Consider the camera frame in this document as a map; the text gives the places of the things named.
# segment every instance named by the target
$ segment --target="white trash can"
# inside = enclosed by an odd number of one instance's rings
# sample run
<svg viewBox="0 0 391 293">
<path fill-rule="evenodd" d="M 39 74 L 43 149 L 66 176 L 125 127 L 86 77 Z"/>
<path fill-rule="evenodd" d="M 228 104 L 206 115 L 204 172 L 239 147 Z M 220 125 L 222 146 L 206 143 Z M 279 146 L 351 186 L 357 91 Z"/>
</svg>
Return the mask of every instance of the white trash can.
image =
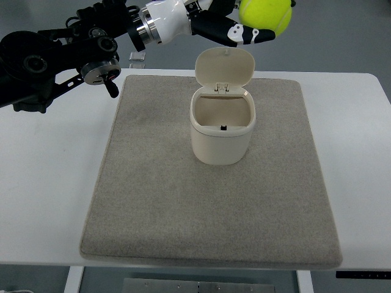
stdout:
<svg viewBox="0 0 391 293">
<path fill-rule="evenodd" d="M 254 58 L 243 49 L 212 48 L 195 65 L 203 87 L 190 105 L 193 152 L 206 164 L 234 164 L 246 153 L 255 126 L 254 101 L 242 88 L 252 78 Z"/>
</svg>

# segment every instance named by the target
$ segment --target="metal bracket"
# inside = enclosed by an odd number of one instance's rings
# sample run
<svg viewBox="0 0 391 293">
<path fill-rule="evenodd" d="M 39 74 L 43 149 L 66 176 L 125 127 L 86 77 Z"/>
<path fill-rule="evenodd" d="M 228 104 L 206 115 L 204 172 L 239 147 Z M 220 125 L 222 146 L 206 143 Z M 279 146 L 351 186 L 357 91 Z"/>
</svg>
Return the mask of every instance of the metal bracket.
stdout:
<svg viewBox="0 0 391 293">
<path fill-rule="evenodd" d="M 125 278 L 122 293 L 275 293 L 270 284 Z"/>
<path fill-rule="evenodd" d="M 219 92 L 219 93 L 226 93 L 226 92 L 230 91 L 230 86 L 229 86 L 229 84 L 219 84 L 219 83 L 217 83 L 216 87 L 214 88 L 214 91 L 215 92 Z"/>
</svg>

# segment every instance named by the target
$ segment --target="floor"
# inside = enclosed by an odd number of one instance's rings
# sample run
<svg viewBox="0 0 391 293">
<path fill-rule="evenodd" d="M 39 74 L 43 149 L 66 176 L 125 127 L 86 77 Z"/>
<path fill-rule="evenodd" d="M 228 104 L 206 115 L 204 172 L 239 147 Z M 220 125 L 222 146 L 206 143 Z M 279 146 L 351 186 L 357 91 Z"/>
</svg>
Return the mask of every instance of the floor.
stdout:
<svg viewBox="0 0 391 293">
<path fill-rule="evenodd" d="M 2 0 L 0 1 L 0 38 L 12 31 L 38 31 L 62 28 L 76 10 L 98 0 Z M 149 1 L 128 1 L 143 7 Z M 251 52 L 259 71 L 358 72 L 375 75 L 391 99 L 391 4 L 388 0 L 298 0 L 288 29 L 275 40 L 243 46 Z M 135 51 L 127 35 L 117 39 L 120 64 L 130 65 Z M 148 44 L 146 68 L 194 69 L 197 56 L 218 46 L 199 36 L 180 35 L 166 45 Z M 0 266 L 0 290 L 30 289 L 35 293 L 63 292 L 68 267 Z M 290 272 L 134 270 L 86 268 L 81 292 L 121 292 L 122 280 L 135 275 L 202 278 L 215 276 L 229 280 L 286 280 L 278 293 L 297 292 Z M 391 281 L 341 280 L 335 272 L 312 272 L 315 293 L 391 292 Z"/>
</svg>

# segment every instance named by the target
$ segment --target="white table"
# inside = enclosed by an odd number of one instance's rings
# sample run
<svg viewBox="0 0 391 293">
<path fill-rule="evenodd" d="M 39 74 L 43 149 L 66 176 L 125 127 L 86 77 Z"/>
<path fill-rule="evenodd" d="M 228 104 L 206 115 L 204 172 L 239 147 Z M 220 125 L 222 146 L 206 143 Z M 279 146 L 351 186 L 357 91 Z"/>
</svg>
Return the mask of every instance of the white table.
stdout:
<svg viewBox="0 0 391 293">
<path fill-rule="evenodd" d="M 120 88 L 129 74 L 194 72 L 125 69 L 115 80 Z M 340 269 L 390 270 L 391 105 L 378 80 L 356 73 L 254 77 L 301 84 L 342 248 Z M 113 265 L 83 259 L 78 247 L 117 103 L 103 86 L 83 84 L 45 115 L 0 109 L 0 263 Z"/>
</svg>

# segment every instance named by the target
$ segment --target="open lid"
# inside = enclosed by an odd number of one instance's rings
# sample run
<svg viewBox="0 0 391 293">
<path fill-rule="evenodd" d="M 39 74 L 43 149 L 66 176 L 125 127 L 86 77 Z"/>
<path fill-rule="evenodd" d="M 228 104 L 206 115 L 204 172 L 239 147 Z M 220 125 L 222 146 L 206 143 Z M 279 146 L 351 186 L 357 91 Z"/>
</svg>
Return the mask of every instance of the open lid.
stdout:
<svg viewBox="0 0 391 293">
<path fill-rule="evenodd" d="M 198 56 L 195 62 L 195 78 L 204 87 L 226 83 L 230 87 L 242 87 L 252 78 L 255 61 L 243 49 L 211 48 Z"/>
</svg>

